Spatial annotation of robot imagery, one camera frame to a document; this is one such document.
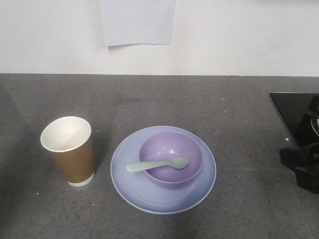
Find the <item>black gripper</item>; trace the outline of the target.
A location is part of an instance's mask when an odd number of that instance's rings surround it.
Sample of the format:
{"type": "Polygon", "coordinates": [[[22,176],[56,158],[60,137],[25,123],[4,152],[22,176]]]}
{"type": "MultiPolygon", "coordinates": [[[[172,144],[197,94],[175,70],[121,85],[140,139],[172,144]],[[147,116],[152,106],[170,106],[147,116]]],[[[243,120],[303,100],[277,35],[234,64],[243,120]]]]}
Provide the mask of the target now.
{"type": "Polygon", "coordinates": [[[319,193],[319,144],[299,148],[281,148],[281,163],[294,172],[297,186],[319,193]]]}

